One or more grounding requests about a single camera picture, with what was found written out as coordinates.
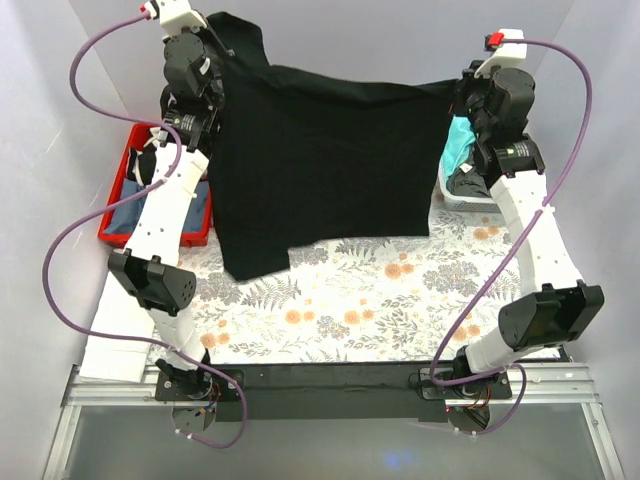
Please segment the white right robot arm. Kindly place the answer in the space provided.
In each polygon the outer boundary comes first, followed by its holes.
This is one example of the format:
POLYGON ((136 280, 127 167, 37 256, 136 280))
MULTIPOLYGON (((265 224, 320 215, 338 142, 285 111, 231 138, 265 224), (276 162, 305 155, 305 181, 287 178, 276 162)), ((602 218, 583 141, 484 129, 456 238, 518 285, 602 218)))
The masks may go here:
POLYGON ((529 73, 500 67, 488 75, 468 68, 456 87, 452 110, 471 123, 473 162, 517 249, 521 282, 497 327, 456 354, 452 383, 464 397, 479 395, 489 375, 527 354, 579 339, 604 305, 602 288, 585 282, 545 202, 545 163, 525 132, 534 90, 529 73))

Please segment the black t-shirt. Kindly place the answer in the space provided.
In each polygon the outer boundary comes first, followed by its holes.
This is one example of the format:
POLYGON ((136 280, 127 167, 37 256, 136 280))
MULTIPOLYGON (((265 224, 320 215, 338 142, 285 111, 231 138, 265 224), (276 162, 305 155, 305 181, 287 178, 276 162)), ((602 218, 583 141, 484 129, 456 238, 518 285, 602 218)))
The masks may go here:
POLYGON ((454 82, 351 82, 273 65, 261 29, 209 23, 232 49, 209 163, 225 271, 248 281, 321 240, 426 236, 454 82))

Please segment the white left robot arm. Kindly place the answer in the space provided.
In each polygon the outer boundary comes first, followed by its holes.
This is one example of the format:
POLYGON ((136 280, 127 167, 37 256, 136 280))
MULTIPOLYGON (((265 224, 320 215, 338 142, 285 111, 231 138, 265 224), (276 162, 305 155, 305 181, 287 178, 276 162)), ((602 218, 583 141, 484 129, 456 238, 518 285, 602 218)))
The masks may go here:
POLYGON ((109 271, 147 311, 170 349, 158 368, 171 385, 193 400, 207 397, 213 386, 209 362, 190 311, 194 273, 178 267, 181 235, 197 185, 206 173, 224 103, 219 57, 196 33, 183 30, 164 46, 164 124, 179 138, 162 135, 155 150, 156 172, 177 168, 161 187, 146 196, 138 224, 123 252, 113 253, 109 271))

